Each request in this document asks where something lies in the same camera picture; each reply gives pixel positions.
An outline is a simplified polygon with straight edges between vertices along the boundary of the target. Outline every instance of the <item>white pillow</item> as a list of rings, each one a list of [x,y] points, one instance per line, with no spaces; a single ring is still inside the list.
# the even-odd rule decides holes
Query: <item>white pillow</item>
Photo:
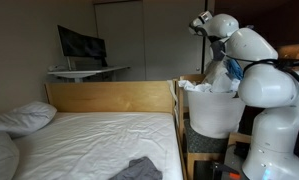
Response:
[[[32,102],[13,109],[7,113],[0,113],[0,131],[7,132],[11,138],[31,134],[47,125],[57,109],[42,102]]]
[[[6,132],[0,131],[0,179],[13,177],[19,163],[19,151]]]

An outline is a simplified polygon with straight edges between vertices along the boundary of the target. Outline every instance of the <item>gray garment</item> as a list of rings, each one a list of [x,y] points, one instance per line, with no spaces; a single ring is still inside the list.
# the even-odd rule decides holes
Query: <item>gray garment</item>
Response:
[[[148,157],[131,160],[129,167],[120,171],[110,180],[162,180],[162,173]]]

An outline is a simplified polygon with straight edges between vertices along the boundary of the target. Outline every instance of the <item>white mattress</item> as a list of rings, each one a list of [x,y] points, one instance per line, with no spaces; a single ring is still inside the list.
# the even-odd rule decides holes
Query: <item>white mattress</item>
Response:
[[[15,143],[14,179],[107,180],[147,156],[165,180],[182,179],[173,118],[167,113],[58,113]]]

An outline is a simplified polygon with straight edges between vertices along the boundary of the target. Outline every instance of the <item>laundry basket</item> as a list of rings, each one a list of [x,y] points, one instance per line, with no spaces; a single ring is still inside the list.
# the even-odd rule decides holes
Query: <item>laundry basket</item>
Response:
[[[187,91],[190,125],[197,133],[211,138],[228,138],[237,132],[245,103],[236,92],[211,93]]]

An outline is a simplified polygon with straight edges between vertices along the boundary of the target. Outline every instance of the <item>wooden headboard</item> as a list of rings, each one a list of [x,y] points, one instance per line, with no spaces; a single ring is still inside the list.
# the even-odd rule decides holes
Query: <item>wooden headboard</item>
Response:
[[[174,100],[167,81],[47,83],[59,112],[168,112]]]

